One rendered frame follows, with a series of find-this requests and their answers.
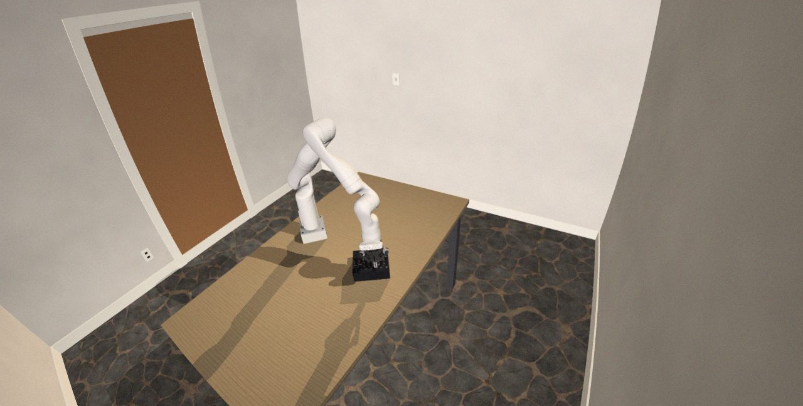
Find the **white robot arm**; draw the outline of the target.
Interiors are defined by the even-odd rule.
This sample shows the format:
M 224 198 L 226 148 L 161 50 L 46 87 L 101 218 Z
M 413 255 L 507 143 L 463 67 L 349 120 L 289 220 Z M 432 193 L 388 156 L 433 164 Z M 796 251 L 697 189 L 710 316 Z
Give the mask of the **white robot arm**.
M 358 192 L 361 197 L 354 203 L 354 212 L 361 224 L 363 242 L 360 250 L 383 248 L 378 217 L 372 212 L 379 206 L 380 199 L 372 188 L 369 188 L 352 166 L 327 150 L 327 145 L 336 135 L 334 121 L 322 117 L 313 121 L 303 129 L 305 145 L 299 150 L 293 168 L 287 175 L 290 188 L 298 190 L 295 194 L 299 208 L 299 218 L 305 230 L 319 228 L 319 215 L 314 198 L 311 171 L 316 167 L 319 158 L 338 177 L 345 191 L 350 195 Z M 328 143 L 327 143 L 328 142 Z M 331 141 L 332 142 L 332 141 Z M 326 143 L 326 144 L 325 144 Z M 303 188 L 304 186 L 304 188 Z M 379 241 L 378 241 L 379 240 Z

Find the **black lighting desk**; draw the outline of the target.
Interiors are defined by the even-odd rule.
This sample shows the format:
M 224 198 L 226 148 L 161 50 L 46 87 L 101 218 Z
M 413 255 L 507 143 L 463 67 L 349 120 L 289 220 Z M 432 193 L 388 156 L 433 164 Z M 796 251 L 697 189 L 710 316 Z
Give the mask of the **black lighting desk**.
M 369 262 L 359 256 L 359 250 L 353 251 L 353 279 L 354 281 L 390 279 L 389 255 L 379 260 L 378 268 L 374 268 L 372 261 Z

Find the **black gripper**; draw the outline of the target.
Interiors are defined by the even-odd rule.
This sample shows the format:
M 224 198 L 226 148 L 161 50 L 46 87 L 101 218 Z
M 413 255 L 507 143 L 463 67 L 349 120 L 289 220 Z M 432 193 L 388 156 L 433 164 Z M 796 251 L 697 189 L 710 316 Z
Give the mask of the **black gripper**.
M 383 252 L 382 252 L 382 250 L 383 250 Z M 379 266 L 379 262 L 378 261 L 379 260 L 383 260 L 388 253 L 389 253 L 389 248 L 380 248 L 380 249 L 376 249 L 374 251 L 371 251 L 371 250 L 359 250 L 359 255 L 363 259 L 365 259 L 367 261 L 372 261 L 372 265 L 373 265 L 374 268 Z M 374 255 L 375 255 L 375 259 L 374 259 Z

